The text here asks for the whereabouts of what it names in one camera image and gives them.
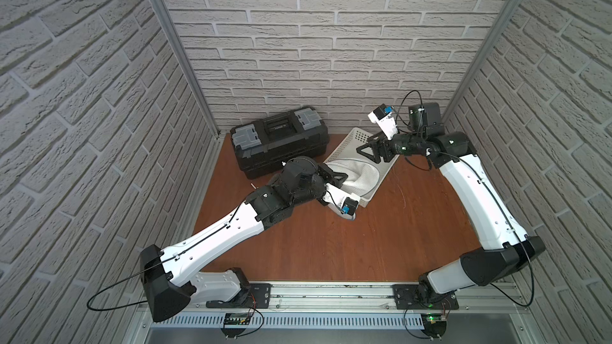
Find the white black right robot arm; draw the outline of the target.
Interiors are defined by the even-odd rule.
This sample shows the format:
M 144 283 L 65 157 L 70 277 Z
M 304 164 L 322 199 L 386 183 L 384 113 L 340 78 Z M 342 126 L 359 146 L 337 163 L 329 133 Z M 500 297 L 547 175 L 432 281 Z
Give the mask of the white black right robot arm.
M 412 129 L 406 132 L 398 128 L 392 106 L 382 104 L 369 113 L 370 122 L 381 130 L 368 143 L 373 161 L 425 157 L 451 184 L 481 245 L 422 275 L 422 297 L 487 286 L 525 267 L 532 268 L 534 259 L 545 252 L 545 244 L 540 237 L 529 235 L 503 204 L 469 137 L 463 132 L 444 131 L 436 103 L 412 106 L 410 113 Z

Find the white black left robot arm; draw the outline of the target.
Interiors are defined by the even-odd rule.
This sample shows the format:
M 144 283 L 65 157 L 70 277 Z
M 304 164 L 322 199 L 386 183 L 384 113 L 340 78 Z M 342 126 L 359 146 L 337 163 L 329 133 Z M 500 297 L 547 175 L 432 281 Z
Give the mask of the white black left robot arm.
M 150 245 L 140 253 L 140 282 L 151 312 L 159 323 L 191 304 L 248 299 L 250 284 L 237 267 L 225 272 L 202 268 L 245 240 L 288 219 L 293 210 L 317 201 L 352 221 L 361 198 L 341 188 L 348 176 L 306 156 L 282 164 L 267 185 L 248 194 L 226 216 L 177 244 Z

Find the left controller board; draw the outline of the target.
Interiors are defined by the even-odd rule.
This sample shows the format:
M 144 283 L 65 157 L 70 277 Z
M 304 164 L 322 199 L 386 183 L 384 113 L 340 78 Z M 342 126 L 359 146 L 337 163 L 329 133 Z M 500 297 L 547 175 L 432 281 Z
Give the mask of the left controller board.
M 223 318 L 221 331 L 227 339 L 236 339 L 246 334 L 251 327 L 253 314 L 245 313 L 226 313 Z

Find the aluminium corner post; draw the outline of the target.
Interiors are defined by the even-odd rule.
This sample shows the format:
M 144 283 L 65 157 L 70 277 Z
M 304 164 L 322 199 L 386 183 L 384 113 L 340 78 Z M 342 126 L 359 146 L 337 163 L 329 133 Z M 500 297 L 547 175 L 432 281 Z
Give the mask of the aluminium corner post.
M 486 61 L 487 57 L 496 46 L 497 41 L 499 41 L 511 18 L 513 17 L 514 12 L 522 1 L 523 0 L 506 0 L 503 4 L 497 18 L 492 23 L 492 27 L 488 31 L 486 37 L 483 39 L 481 47 L 479 47 L 473 61 L 464 74 L 462 81 L 458 85 L 457 90 L 455 91 L 452 99 L 449 101 L 449 104 L 442 115 L 443 122 L 449 121 L 450 116 L 460 103 L 463 95 L 465 95 L 465 92 L 468 91 L 470 83 L 480 70 L 481 65 Z
M 220 130 L 218 128 L 217 123 L 215 122 L 215 117 L 213 116 L 212 111 L 210 110 L 208 103 L 205 99 L 204 94 L 202 93 L 202 88 L 199 85 L 199 81 L 196 78 L 194 73 L 194 69 L 191 65 L 191 62 L 187 56 L 186 49 L 183 46 L 183 43 L 178 35 L 177 29 L 175 28 L 175 24 L 171 18 L 171 14 L 166 6 L 164 0 L 149 0 L 151 3 L 151 7 L 155 12 L 158 22 L 164 31 L 165 36 L 167 37 L 167 41 L 171 47 L 172 52 L 177 59 L 178 65 L 181 68 L 186 82 L 188 84 L 189 89 L 195 97 L 195 101 L 199 106 L 200 111 L 202 111 L 202 115 L 206 121 L 208 128 L 212 135 L 219 139 Z

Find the right controller board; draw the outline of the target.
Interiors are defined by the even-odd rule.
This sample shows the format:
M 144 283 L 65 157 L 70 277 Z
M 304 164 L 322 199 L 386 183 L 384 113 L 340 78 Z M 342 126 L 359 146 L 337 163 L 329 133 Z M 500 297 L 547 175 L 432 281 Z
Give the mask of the right controller board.
M 442 339 L 447 331 L 447 320 L 442 315 L 421 315 L 422 334 L 427 339 Z

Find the right aluminium corner post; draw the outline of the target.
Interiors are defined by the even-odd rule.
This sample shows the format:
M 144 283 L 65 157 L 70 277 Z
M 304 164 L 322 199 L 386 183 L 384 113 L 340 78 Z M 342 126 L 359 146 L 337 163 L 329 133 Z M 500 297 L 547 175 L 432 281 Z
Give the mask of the right aluminium corner post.
M 458 85 L 457 90 L 455 91 L 452 99 L 449 101 L 449 104 L 442 115 L 443 122 L 449 121 L 450 116 L 460 103 L 463 95 L 465 95 L 465 92 L 468 91 L 470 83 L 480 70 L 481 65 L 486 61 L 487 57 L 496 46 L 497 41 L 499 41 L 511 18 L 513 17 L 514 12 L 522 1 L 523 0 L 506 0 L 503 4 L 497 18 L 492 23 L 492 27 L 488 31 L 486 37 L 483 39 L 481 47 L 479 47 L 473 61 L 464 74 L 462 81 Z

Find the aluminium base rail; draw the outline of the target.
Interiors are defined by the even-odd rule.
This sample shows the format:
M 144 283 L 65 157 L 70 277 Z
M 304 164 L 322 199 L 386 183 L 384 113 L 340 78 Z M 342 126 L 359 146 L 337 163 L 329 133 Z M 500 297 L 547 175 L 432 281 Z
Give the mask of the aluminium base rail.
M 243 307 L 219 302 L 191 304 L 168 320 L 156 323 L 145 307 L 137 309 L 123 343 L 144 343 L 155 329 L 211 329 L 222 334 L 226 313 L 253 314 L 246 337 L 254 339 L 266 330 L 371 330 L 422 334 L 421 315 L 442 315 L 447 331 L 435 342 L 449 342 L 465 325 L 461 318 L 475 318 L 470 334 L 493 334 L 495 326 L 508 328 L 511 339 L 520 343 L 542 343 L 543 334 L 532 313 L 511 299 L 519 292 L 514 283 L 495 287 L 466 288 L 455 292 L 453 308 L 398 309 L 392 286 L 385 282 L 296 282 L 264 281 L 253 285 L 255 298 Z

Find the white perforated plastic basket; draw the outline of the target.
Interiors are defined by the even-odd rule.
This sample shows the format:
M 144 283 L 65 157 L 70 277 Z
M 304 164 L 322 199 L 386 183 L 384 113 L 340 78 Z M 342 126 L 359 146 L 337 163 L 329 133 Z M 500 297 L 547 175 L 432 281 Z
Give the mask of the white perforated plastic basket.
M 377 190 L 381 186 L 385 177 L 390 173 L 393 165 L 397 161 L 397 157 L 395 157 L 391 162 L 381 161 L 380 163 L 374 163 L 369 159 L 357 154 L 355 151 L 357 147 L 362 146 L 364 143 L 368 142 L 368 138 L 372 136 L 371 133 L 366 132 L 358 127 L 353 128 L 348 135 L 344 138 L 344 140 L 339 144 L 339 146 L 334 149 L 333 152 L 325 159 L 324 163 L 339 160 L 339 159 L 356 159 L 368 163 L 372 163 L 377 170 L 379 170 L 380 179 L 379 185 L 376 189 L 369 192 L 366 196 L 360 197 L 360 206 L 366 208 L 368 203 L 372 200 Z

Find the black plastic toolbox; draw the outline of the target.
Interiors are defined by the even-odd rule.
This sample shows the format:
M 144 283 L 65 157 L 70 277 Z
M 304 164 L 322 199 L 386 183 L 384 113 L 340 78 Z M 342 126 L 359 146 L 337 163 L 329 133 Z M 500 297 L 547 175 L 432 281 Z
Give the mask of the black plastic toolbox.
M 318 157 L 330 140 L 327 125 L 310 106 L 234 127 L 230 137 L 237 164 L 248 179 L 276 172 L 294 157 Z

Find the left aluminium corner post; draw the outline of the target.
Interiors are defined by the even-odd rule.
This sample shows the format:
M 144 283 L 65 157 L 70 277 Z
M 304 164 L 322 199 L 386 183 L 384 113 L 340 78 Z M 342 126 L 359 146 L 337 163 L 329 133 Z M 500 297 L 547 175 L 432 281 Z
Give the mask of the left aluminium corner post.
M 172 52 L 177 59 L 178 65 L 181 68 L 186 82 L 188 84 L 189 89 L 195 97 L 195 101 L 199 106 L 200 111 L 202 111 L 202 115 L 206 121 L 208 128 L 212 135 L 219 139 L 220 130 L 218 128 L 217 123 L 215 122 L 215 117 L 213 116 L 212 111 L 210 110 L 208 103 L 205 99 L 204 94 L 202 93 L 202 88 L 199 85 L 199 81 L 196 78 L 194 73 L 194 69 L 191 65 L 191 62 L 187 56 L 186 49 L 183 46 L 183 43 L 178 35 L 177 29 L 175 28 L 175 24 L 171 18 L 171 14 L 166 6 L 164 0 L 149 0 L 151 3 L 151 7 L 155 12 L 158 22 L 164 31 L 165 36 L 167 37 L 167 41 L 171 47 Z

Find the controller board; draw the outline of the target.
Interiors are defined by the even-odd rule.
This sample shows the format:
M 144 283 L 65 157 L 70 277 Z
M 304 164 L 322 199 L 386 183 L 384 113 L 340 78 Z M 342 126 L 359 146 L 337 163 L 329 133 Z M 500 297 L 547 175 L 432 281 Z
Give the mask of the controller board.
M 447 331 L 447 320 L 442 315 L 421 315 L 422 334 L 427 339 L 442 339 Z
M 236 339 L 246 334 L 251 327 L 253 314 L 245 313 L 226 313 L 223 318 L 221 331 L 227 339 Z

